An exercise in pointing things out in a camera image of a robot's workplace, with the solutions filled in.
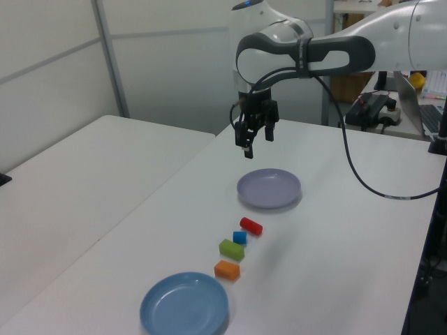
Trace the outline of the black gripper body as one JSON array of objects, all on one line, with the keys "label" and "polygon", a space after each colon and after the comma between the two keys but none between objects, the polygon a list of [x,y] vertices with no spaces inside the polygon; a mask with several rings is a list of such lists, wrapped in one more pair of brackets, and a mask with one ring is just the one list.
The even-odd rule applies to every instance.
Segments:
[{"label": "black gripper body", "polygon": [[261,115],[262,117],[266,117],[268,123],[276,123],[279,121],[277,101],[272,99],[271,89],[255,91],[248,98],[248,102],[241,103],[240,109],[243,119],[248,119],[254,115]]}]

